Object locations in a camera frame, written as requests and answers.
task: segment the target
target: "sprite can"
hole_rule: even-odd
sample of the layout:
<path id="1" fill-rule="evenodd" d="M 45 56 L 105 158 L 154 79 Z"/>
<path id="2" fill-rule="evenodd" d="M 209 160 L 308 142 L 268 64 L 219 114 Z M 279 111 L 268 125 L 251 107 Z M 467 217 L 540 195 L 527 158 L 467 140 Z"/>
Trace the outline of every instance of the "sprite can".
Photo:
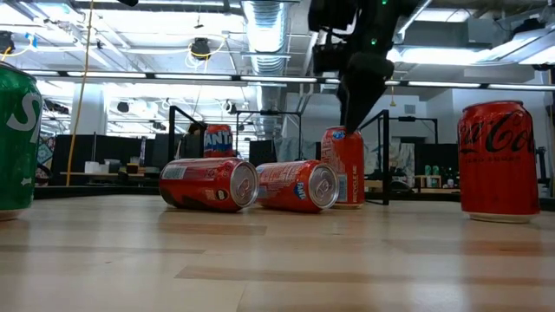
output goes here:
<path id="1" fill-rule="evenodd" d="M 41 113 L 36 79 L 0 62 L 0 220 L 33 201 Z"/>

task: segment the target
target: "ventilation duct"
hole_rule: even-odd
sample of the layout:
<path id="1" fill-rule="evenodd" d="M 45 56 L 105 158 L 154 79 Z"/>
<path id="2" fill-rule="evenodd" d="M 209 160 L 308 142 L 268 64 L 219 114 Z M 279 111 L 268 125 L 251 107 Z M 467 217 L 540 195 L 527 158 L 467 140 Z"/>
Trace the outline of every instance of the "ventilation duct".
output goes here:
<path id="1" fill-rule="evenodd" d="M 256 75 L 281 75 L 285 59 L 268 53 L 281 53 L 285 47 L 287 11 L 286 3 L 270 1 L 246 1 L 243 10 L 247 19 L 246 34 L 251 52 L 264 52 L 265 56 L 253 56 L 252 68 Z M 259 110 L 283 110 L 282 90 L 276 87 L 257 87 Z M 276 128 L 277 118 L 260 118 L 264 136 L 270 138 Z"/>

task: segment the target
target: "coca-cola logo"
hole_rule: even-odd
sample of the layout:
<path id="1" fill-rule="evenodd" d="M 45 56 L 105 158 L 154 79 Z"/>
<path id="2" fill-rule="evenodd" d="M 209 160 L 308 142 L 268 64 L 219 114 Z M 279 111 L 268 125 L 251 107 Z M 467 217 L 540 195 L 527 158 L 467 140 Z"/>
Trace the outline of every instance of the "coca-cola logo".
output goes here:
<path id="1" fill-rule="evenodd" d="M 484 144 L 483 147 L 490 153 L 506 150 L 516 153 L 523 149 L 534 153 L 532 123 L 528 121 L 530 118 L 527 113 L 517 110 L 498 120 L 471 125 L 463 123 L 459 128 L 460 152 L 478 153 L 481 149 L 479 144 Z"/>

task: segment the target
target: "upright soda can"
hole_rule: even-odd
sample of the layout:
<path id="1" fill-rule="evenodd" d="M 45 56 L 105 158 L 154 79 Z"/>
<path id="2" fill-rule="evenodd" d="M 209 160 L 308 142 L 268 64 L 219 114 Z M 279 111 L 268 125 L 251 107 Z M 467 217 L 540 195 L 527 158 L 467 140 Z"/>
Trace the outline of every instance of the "upright soda can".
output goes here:
<path id="1" fill-rule="evenodd" d="M 33 201 L 41 113 L 36 79 L 0 62 L 0 220 Z"/>
<path id="2" fill-rule="evenodd" d="M 331 127 L 322 138 L 322 162 L 339 178 L 335 208 L 356 209 L 364 203 L 364 141 L 360 132 L 347 134 L 345 127 Z"/>
<path id="3" fill-rule="evenodd" d="M 205 130 L 205 157 L 233 157 L 232 128 L 209 125 Z"/>
<path id="4" fill-rule="evenodd" d="M 521 101 L 463 110 L 460 199 L 470 218 L 525 223 L 539 213 L 532 116 Z"/>

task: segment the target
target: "soda can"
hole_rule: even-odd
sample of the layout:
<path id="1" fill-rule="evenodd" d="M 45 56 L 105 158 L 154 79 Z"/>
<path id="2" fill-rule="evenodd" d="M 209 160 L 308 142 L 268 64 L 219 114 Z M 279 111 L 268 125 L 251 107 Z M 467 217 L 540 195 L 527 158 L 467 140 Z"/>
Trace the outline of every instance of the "soda can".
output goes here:
<path id="1" fill-rule="evenodd" d="M 360 132 L 347 134 L 345 127 L 331 127 L 322 138 L 322 162 L 339 178 L 339 197 L 334 208 L 356 209 L 364 203 L 364 140 Z"/>
<path id="2" fill-rule="evenodd" d="M 228 125 L 209 125 L 205 130 L 205 158 L 233 156 L 232 128 Z"/>
<path id="3" fill-rule="evenodd" d="M 264 207 L 314 213 L 329 209 L 339 196 L 336 173 L 318 160 L 263 164 L 257 172 L 257 202 Z"/>
<path id="4" fill-rule="evenodd" d="M 17 218 L 33 201 L 41 114 L 36 79 L 0 62 L 0 220 Z"/>
<path id="5" fill-rule="evenodd" d="M 523 103 L 467 107 L 458 130 L 462 210 L 473 219 L 529 222 L 539 197 L 532 116 Z"/>
<path id="6" fill-rule="evenodd" d="M 179 159 L 160 174 L 160 194 L 177 208 L 237 212 L 258 195 L 255 167 L 240 159 Z"/>

